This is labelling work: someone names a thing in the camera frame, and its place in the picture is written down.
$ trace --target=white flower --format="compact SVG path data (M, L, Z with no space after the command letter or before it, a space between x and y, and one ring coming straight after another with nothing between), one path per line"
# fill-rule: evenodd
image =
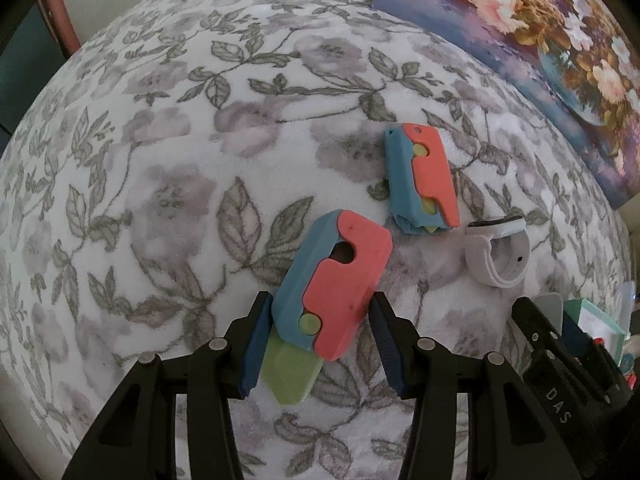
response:
M625 176L625 157L622 150L618 151L618 156L614 159L616 163L616 170L621 176Z
M586 16L591 16L593 11L587 0L571 0L574 3L575 12L578 13L578 17L583 19Z
M626 93L626 100L629 101L629 104L635 112L640 113L640 101L638 100L638 94L635 88L632 88Z
M611 48L613 49L613 52L616 53L616 56L618 56L620 64L629 62L631 54L629 53L629 49L626 47L625 40L619 36L612 38Z
M522 20L512 18L517 0L469 0L478 9L478 16L503 34L518 28L529 28Z
M574 13L570 12L568 16L564 17L564 31L569 36L573 48L578 52L588 51L593 45L593 40L582 30L582 27L584 27L584 23Z
M631 84L640 89L640 70L631 63L620 63L618 66L620 73L631 81Z

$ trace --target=pink flower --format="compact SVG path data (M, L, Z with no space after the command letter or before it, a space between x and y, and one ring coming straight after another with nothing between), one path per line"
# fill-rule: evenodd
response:
M39 303L34 303L31 311L34 346L38 354L46 354L53 362L61 363L69 356L69 346L65 333L52 310L45 311Z
M218 110L214 117L216 133L211 140L222 140L222 153L251 158L272 148L280 136L283 109L299 96L267 96L262 103L235 101Z
M324 38L310 34L294 44L300 61L313 72L349 77L366 72L362 50L344 38Z
M625 88L622 86L618 72L613 70L611 65L603 59L602 68L593 67L593 76L598 82L598 90L607 101L617 104L625 98Z
M469 0L478 9L478 16L503 34L518 28L529 28L522 20L512 18L517 0Z
M158 140L189 135L191 124L189 117L180 113L180 108L163 108L158 112L144 108L137 111L122 130L123 142L153 144Z
M582 27L584 27L584 23L572 12L564 18L564 31L569 36L571 45L578 52L581 50L589 51L593 45L593 40L582 30Z
M215 187L195 164L146 168L127 196L134 252L174 266L198 254Z

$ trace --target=bolt head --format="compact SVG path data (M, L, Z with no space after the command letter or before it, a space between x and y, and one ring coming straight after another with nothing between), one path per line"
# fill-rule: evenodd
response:
M223 337L216 337L209 341L209 348L212 350L224 350L226 348L226 339Z
M500 366L504 363L504 356L498 352L489 352L486 358L492 365Z
M418 339L418 348L430 351L436 348L436 342L430 337L421 337Z
M156 358L155 352L142 352L142 354L138 356L138 362L141 365L149 365L154 361L155 358Z

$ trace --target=white floral blanket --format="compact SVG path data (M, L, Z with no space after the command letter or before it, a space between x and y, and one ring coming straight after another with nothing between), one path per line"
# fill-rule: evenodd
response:
M395 122L439 129L463 224L527 219L516 290L468 275L462 229L395 228L381 140ZM630 277L620 216L545 116L363 0L144 0L59 70L0 166L0 358L66 460L141 352L170 358L223 335L336 208L391 229L380 289L400 315L518 369L515 298L556 290L615 316ZM277 405L262 381L232 403L245 476L261 479L392 480L410 412L367 326L301 406ZM178 414L185 478L183 401Z

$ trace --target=flower painting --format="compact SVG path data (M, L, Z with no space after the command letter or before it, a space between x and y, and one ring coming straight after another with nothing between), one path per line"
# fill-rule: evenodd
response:
M374 0L534 102L614 207L640 192L640 57L602 0Z

